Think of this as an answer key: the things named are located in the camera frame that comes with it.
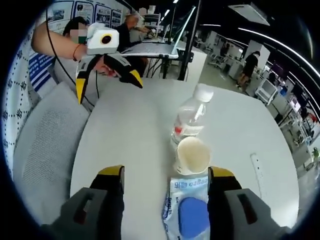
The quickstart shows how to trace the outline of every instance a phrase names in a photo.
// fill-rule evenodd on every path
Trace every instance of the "person's arm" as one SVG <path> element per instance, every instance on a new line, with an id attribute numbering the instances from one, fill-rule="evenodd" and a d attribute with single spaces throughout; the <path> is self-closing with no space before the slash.
<path id="1" fill-rule="evenodd" d="M 142 41 L 134 41 L 134 42 L 130 42 L 130 47 L 133 47 L 134 45 L 140 44 L 142 43 Z"/>
<path id="2" fill-rule="evenodd" d="M 54 31 L 49 30 L 49 34 L 54 50 L 57 56 L 61 58 L 73 59 L 75 57 L 76 60 L 80 60 L 81 57 L 87 52 L 87 47 L 85 45 L 81 45 L 78 47 L 79 44 Z M 35 28 L 31 46 L 37 53 L 53 57 L 55 56 L 49 41 L 46 22 L 43 22 Z"/>
<path id="3" fill-rule="evenodd" d="M 143 27 L 136 27 L 135 29 L 138 30 L 138 31 L 140 31 L 140 32 L 142 32 L 142 33 L 145 33 L 145 34 L 148 34 L 148 33 L 151 32 L 151 30 L 150 30 L 149 28 L 145 27 L 145 26 L 143 26 Z"/>

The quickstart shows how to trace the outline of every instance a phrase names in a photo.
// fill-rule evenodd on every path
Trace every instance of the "laptop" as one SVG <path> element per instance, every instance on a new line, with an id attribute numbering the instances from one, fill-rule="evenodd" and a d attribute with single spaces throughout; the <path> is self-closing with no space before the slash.
<path id="1" fill-rule="evenodd" d="M 160 56 L 166 56 L 169 59 L 177 59 L 179 57 L 177 47 L 178 43 L 182 37 L 183 32 L 185 31 L 188 22 L 194 13 L 196 7 L 192 7 L 190 14 L 188 18 L 186 19 L 179 35 L 178 38 L 175 41 L 174 45 L 169 45 L 169 44 L 163 44 L 160 42 L 142 42 L 139 43 L 133 47 L 130 47 L 123 52 L 120 53 L 121 56 L 123 57 L 151 57 L 151 58 L 156 58 Z"/>

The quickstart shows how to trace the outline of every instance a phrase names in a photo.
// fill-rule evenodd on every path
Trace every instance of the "plastic bag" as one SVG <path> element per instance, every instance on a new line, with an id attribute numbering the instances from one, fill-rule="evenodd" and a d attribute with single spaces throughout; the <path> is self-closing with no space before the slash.
<path id="1" fill-rule="evenodd" d="M 167 192 L 162 220 L 169 240 L 183 240 L 179 229 L 179 205 L 185 198 L 196 198 L 208 203 L 208 176 L 191 179 L 172 178 Z M 210 227 L 207 227 L 194 240 L 204 240 L 210 238 Z"/>

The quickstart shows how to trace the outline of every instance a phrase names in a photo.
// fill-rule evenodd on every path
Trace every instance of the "paper cup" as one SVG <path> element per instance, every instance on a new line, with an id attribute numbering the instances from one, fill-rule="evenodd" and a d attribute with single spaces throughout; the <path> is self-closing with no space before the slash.
<path id="1" fill-rule="evenodd" d="M 210 155 L 209 147 L 200 139 L 188 136 L 178 144 L 173 168 L 181 175 L 203 173 L 209 166 Z"/>

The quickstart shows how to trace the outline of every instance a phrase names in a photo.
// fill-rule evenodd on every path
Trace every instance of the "plastic water bottle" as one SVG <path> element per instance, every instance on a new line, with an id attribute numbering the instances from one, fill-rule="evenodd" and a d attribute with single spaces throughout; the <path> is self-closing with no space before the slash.
<path id="1" fill-rule="evenodd" d="M 178 110 L 171 138 L 174 143 L 189 136 L 196 137 L 204 128 L 206 104 L 214 95 L 212 86 L 199 83 L 193 92 L 193 96 L 185 101 Z"/>

